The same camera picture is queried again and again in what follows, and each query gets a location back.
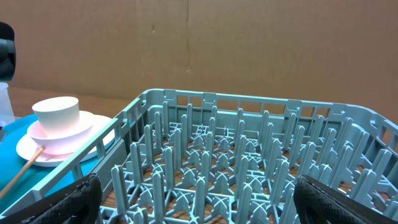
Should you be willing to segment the wooden chopstick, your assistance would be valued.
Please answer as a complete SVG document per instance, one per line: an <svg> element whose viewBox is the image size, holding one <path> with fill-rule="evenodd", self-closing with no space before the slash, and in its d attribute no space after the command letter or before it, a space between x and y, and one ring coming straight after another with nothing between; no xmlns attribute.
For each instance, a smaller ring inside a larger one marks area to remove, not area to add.
<svg viewBox="0 0 398 224"><path fill-rule="evenodd" d="M17 181L27 172L27 170L34 164L37 158L44 152L45 147L40 147L37 152L26 162L22 169L7 183L7 185L1 190L0 199L13 188Z"/></svg>

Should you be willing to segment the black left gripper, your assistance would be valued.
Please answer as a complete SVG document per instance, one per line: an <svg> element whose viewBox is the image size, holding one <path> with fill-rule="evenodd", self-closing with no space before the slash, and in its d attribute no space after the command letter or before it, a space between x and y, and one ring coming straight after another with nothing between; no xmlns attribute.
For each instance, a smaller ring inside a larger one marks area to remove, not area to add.
<svg viewBox="0 0 398 224"><path fill-rule="evenodd" d="M12 80L16 70L16 46L13 28L1 22L1 81Z"/></svg>

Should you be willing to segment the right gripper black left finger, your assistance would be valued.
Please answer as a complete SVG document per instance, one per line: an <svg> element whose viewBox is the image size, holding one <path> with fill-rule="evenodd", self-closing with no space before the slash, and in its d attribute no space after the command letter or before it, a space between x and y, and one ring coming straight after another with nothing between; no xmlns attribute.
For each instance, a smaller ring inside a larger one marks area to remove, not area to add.
<svg viewBox="0 0 398 224"><path fill-rule="evenodd" d="M103 190L98 174L89 174L1 219L1 223L95 223Z"/></svg>

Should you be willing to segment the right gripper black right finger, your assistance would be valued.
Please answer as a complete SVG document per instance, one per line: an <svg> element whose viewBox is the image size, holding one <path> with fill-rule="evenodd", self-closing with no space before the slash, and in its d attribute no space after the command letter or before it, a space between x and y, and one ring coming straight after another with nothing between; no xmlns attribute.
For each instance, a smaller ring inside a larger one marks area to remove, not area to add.
<svg viewBox="0 0 398 224"><path fill-rule="evenodd" d="M396 224L308 175L296 177L294 204L303 224Z"/></svg>

